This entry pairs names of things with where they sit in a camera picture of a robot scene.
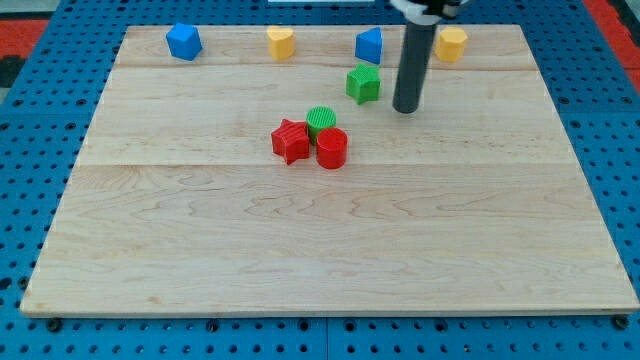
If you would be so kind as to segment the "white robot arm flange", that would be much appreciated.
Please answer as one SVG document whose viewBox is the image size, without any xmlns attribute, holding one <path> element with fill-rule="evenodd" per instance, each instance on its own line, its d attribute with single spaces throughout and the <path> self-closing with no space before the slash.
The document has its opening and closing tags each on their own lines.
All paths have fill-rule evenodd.
<svg viewBox="0 0 640 360">
<path fill-rule="evenodd" d="M 474 0 L 391 0 L 391 5 L 413 24 L 429 26 L 455 19 Z"/>
</svg>

